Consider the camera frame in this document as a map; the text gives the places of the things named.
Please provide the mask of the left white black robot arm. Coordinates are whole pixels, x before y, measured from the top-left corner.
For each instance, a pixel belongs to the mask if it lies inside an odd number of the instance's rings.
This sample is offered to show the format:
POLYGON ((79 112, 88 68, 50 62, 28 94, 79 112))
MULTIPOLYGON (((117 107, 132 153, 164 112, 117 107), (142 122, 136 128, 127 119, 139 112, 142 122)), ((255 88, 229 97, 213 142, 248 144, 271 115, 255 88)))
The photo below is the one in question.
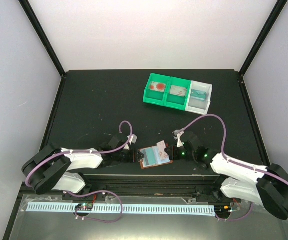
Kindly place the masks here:
POLYGON ((46 145, 40 152, 22 166, 25 183, 36 194, 49 191, 69 191, 79 199, 87 199, 91 187, 82 173, 75 170, 95 170, 111 164, 137 163, 144 154, 135 146, 136 135, 117 133, 99 149, 71 150, 59 148, 55 144, 46 145))

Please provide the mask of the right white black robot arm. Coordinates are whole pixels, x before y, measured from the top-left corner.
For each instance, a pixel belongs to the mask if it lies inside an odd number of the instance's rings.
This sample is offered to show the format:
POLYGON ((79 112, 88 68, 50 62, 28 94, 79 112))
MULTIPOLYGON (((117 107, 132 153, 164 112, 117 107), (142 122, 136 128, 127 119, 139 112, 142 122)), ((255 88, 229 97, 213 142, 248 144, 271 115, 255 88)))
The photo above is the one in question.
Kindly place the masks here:
POLYGON ((224 179, 211 188, 211 196, 221 202, 241 199, 263 207, 272 216, 288 218, 288 174, 277 164, 250 164, 205 148, 191 131, 178 132, 176 144, 164 149, 170 160, 189 160, 210 169, 224 179))

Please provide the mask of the pink white numbered card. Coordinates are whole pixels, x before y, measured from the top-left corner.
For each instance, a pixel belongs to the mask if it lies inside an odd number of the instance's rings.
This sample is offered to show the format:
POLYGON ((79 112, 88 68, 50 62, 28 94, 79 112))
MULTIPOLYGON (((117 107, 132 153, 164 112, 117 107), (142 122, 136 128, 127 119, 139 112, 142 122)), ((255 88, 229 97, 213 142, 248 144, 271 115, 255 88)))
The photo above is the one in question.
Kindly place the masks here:
POLYGON ((169 157, 165 152, 165 142, 164 141, 160 141, 158 143, 156 143, 156 147, 157 147, 157 151, 158 151, 158 156, 160 160, 167 160, 169 157))

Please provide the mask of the brown leather card holder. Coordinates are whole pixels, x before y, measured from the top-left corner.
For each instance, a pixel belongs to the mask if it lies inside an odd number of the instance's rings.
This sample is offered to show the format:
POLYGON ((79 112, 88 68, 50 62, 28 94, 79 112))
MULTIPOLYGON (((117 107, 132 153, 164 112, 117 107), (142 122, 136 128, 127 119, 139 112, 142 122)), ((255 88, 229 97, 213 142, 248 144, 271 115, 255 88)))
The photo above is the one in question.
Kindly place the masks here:
POLYGON ((144 155, 144 161, 140 161, 140 167, 141 169, 148 169, 148 168, 154 168, 159 167, 163 165, 172 164, 173 161, 166 159, 166 160, 160 160, 158 156, 158 151, 156 146, 151 146, 147 148, 142 148, 140 151, 144 155))

